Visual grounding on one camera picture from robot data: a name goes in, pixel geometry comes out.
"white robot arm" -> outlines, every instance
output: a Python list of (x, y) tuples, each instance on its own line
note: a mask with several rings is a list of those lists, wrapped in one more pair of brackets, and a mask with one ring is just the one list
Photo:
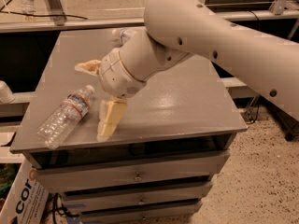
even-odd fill
[(149, 0), (146, 30), (100, 67), (104, 90), (130, 98), (157, 72), (198, 54), (299, 120), (299, 45), (219, 18), (198, 0)]

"gray table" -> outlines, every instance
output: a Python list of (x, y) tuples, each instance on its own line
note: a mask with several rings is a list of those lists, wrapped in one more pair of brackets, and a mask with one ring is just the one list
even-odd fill
[[(193, 213), (200, 206), (201, 196), (207, 193), (207, 191), (200, 191), (195, 195), (195, 192), (192, 192), (192, 189), (196, 189), (193, 183), (198, 182), (196, 179), (198, 176), (208, 176), (208, 179), (205, 179), (208, 181), (210, 177), (218, 173), (229, 156), (227, 150), (214, 148), (203, 151), (196, 147), (194, 151), (190, 149), (186, 154), (186, 152), (170, 152), (169, 149), (167, 154), (160, 153), (154, 157), (152, 154), (148, 156), (143, 154), (140, 157), (129, 157), (127, 160), (125, 157), (128, 153), (126, 153), (121, 161), (119, 160), (120, 152), (117, 151), (118, 154), (112, 155), (109, 161), (105, 160), (104, 164), (102, 161), (97, 164), (85, 164), (80, 152), (88, 150), (90, 153), (98, 152), (97, 156), (101, 156), (103, 154), (101, 147), (105, 148), (107, 154), (128, 144), (151, 142), (149, 144), (153, 145), (161, 140), (181, 138), (187, 140), (192, 137), (210, 137), (210, 139), (200, 141), (198, 146), (209, 142), (213, 147), (221, 144), (222, 149), (227, 149), (235, 134), (244, 132), (247, 125), (210, 61), (194, 56), (173, 69), (153, 77), (143, 91), (128, 100), (128, 109), (116, 132), (108, 139), (97, 141), (99, 103), (102, 99), (107, 99), (109, 95), (102, 90), (97, 77), (78, 73), (74, 70), (74, 66), (92, 59), (101, 60), (113, 47), (117, 46), (118, 42), (112, 37), (111, 29), (62, 32), (38, 84), (35, 97), (29, 105), (11, 146), (11, 151), (23, 153), (38, 169), (37, 179), (50, 192), (65, 194), (65, 205), (69, 204), (70, 208), (72, 208), (71, 204), (78, 206), (81, 200), (69, 197), (66, 194), (68, 191), (83, 191), (79, 197), (85, 201), (89, 200), (88, 202), (92, 202), (93, 196), (89, 194), (85, 199), (85, 189), (113, 187), (108, 193), (119, 193), (111, 195), (114, 197), (111, 199), (110, 196), (105, 197), (105, 201), (101, 195), (96, 195), (98, 198), (90, 204), (90, 208), (95, 208), (99, 206), (99, 202), (104, 206), (106, 202), (109, 202), (109, 208), (112, 209), (108, 212), (99, 211), (90, 216), (84, 215), (82, 210), (75, 208), (75, 211), (82, 212), (83, 220), (93, 221), (100, 218), (103, 223), (112, 223), (139, 219), (144, 215), (149, 217), (174, 215), (177, 213), (177, 206), (181, 203), (186, 207), (186, 209), (181, 209), (185, 210), (183, 213)], [(48, 150), (37, 140), (36, 128), (70, 92), (88, 84), (96, 88), (90, 113), (57, 151)], [(69, 161), (79, 164), (73, 163), (69, 167), (55, 166), (49, 169), (41, 165), (40, 157), (49, 156), (50, 159), (53, 157), (58, 159), (57, 157), (60, 157), (59, 155), (65, 150), (68, 153), (75, 153), (77, 156), (73, 155)], [(94, 180), (92, 184), (87, 181), (89, 178)], [(177, 183), (172, 183), (174, 179), (179, 182), (182, 193), (186, 192), (186, 199), (189, 197), (186, 202), (181, 200), (184, 199), (183, 195), (179, 197), (172, 195), (176, 193), (172, 189), (178, 188)], [(138, 182), (142, 182), (144, 186), (138, 186)], [(165, 196), (159, 194), (159, 198), (152, 196), (150, 187), (153, 183), (162, 187), (168, 186), (167, 193), (170, 193), (170, 196), (166, 193)], [(117, 189), (118, 187), (121, 190), (126, 189), (127, 185), (137, 186), (126, 190), (124, 198), (120, 196)], [(143, 193), (149, 197), (151, 200), (149, 206), (142, 206), (141, 209), (132, 207), (134, 206), (132, 199), (136, 198), (137, 193), (138, 195)], [(119, 211), (115, 211), (115, 208), (120, 207), (120, 202), (116, 202), (115, 197), (117, 200), (126, 200), (125, 206), (129, 206), (129, 209), (121, 208), (125, 219), (117, 217)]]

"drawer handle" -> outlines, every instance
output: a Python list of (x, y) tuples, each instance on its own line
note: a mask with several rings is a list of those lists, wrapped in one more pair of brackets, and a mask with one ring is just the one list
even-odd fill
[(136, 173), (136, 177), (134, 178), (135, 182), (141, 182), (142, 181), (142, 176), (139, 173)]
[(138, 203), (139, 205), (144, 205), (145, 204), (145, 202), (142, 200), (142, 198), (140, 198), (140, 200), (139, 200), (139, 203)]

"black dot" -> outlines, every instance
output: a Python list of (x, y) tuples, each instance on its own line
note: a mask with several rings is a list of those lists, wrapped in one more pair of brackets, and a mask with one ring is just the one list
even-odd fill
[(181, 46), (181, 45), (183, 45), (183, 40), (179, 37), (178, 38), (178, 44)]
[(278, 91), (277, 90), (271, 90), (270, 91), (270, 96), (271, 97), (276, 97), (278, 95)]
[(213, 57), (214, 57), (214, 59), (217, 59), (217, 57), (218, 57), (218, 52), (216, 50), (213, 51)]

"tan plastic piece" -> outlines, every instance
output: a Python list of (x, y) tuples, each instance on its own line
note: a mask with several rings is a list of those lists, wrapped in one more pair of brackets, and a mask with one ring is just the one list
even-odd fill
[(86, 63), (77, 64), (75, 66), (75, 70), (97, 77), (99, 75), (100, 65), (101, 65), (101, 61), (99, 60), (90, 60), (87, 61)]
[(125, 99), (117, 97), (112, 97), (109, 101), (101, 102), (98, 138), (110, 137), (114, 133), (127, 106), (128, 104)]
[(7, 104), (15, 99), (15, 95), (5, 81), (0, 80), (0, 104)]
[(30, 15), (28, 15), (28, 16), (23, 16), (23, 17), (22, 17), (22, 20), (23, 20), (23, 21), (36, 21), (36, 17), (34, 17), (34, 16), (30, 16)]

